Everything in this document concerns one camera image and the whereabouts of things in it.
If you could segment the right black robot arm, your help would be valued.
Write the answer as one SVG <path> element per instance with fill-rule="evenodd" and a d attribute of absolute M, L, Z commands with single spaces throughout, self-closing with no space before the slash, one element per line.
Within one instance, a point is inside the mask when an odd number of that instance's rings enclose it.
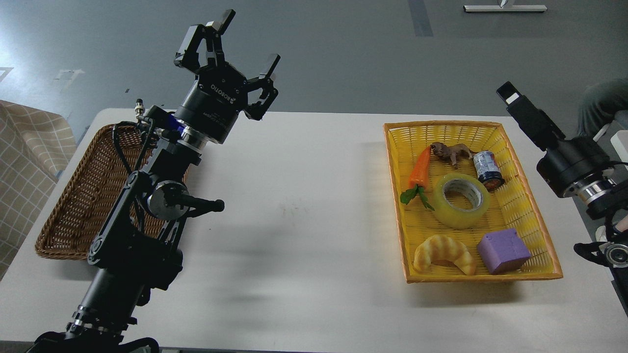
<path fill-rule="evenodd" d="M 604 175 L 619 165 L 592 138 L 567 139 L 541 109 L 538 109 L 511 82 L 496 93 L 507 112 L 524 134 L 545 152 L 536 170 L 559 198 L 577 198 L 587 208 L 590 219 L 604 220 L 605 241 L 574 245 L 583 259 L 606 267 L 623 307 L 627 306 L 627 232 L 613 230 L 614 215 L 628 205 L 627 182 L 615 183 Z"/>

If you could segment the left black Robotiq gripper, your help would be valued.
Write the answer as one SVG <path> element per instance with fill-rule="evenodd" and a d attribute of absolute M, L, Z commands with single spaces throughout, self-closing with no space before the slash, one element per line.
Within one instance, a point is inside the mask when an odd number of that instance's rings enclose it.
<path fill-rule="evenodd" d="M 250 79 L 235 68 L 223 68 L 222 35 L 235 15 L 227 9 L 218 21 L 190 26 L 174 57 L 175 66 L 196 75 L 174 117 L 217 144 L 224 143 L 241 110 L 248 119 L 260 121 L 278 96 L 273 73 L 280 54 L 270 54 L 258 76 Z M 248 94 L 257 91 L 257 101 L 250 103 Z"/>

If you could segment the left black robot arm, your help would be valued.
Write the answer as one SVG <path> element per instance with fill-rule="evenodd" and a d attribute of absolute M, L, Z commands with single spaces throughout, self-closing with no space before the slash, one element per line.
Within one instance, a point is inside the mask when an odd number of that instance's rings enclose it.
<path fill-rule="evenodd" d="M 133 311 L 150 301 L 151 290 L 167 290 L 181 272 L 179 242 L 187 219 L 225 207 L 222 200 L 190 195 L 184 174 L 200 163 L 206 143 L 224 143 L 241 112 L 259 121 L 278 96 L 278 54 L 254 78 L 226 61 L 222 36 L 235 15 L 228 9 L 220 20 L 189 27 L 174 64 L 195 80 L 175 112 L 155 105 L 145 110 L 137 99 L 136 121 L 119 123 L 138 129 L 143 146 L 134 167 L 121 159 L 126 182 L 87 251 L 96 276 L 66 330 L 41 334 L 30 353 L 160 351 L 151 337 L 124 344 L 123 332 L 137 323 Z"/>

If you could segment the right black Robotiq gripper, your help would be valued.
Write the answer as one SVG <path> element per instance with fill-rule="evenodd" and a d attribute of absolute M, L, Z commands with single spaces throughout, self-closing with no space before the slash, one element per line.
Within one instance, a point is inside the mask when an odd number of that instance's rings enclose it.
<path fill-rule="evenodd" d="M 558 198 L 596 199 L 615 187 L 606 174 L 614 169 L 610 156 L 592 138 L 565 139 L 556 123 L 511 82 L 496 94 L 522 132 L 545 152 L 536 170 Z"/>

